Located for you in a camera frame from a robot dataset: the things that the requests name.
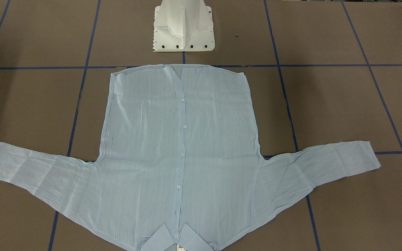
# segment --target white plastic bracket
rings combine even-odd
[[[153,51],[213,51],[212,8],[204,0],[163,0],[155,8]]]

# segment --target shirt tag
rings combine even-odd
[[[186,251],[186,250],[185,250],[185,248],[181,247],[181,246],[178,244],[176,251]]]

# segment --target shirt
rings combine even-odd
[[[244,73],[208,65],[112,73],[95,162],[0,142],[0,180],[129,251],[212,251],[380,166],[364,141],[265,160],[250,94]]]

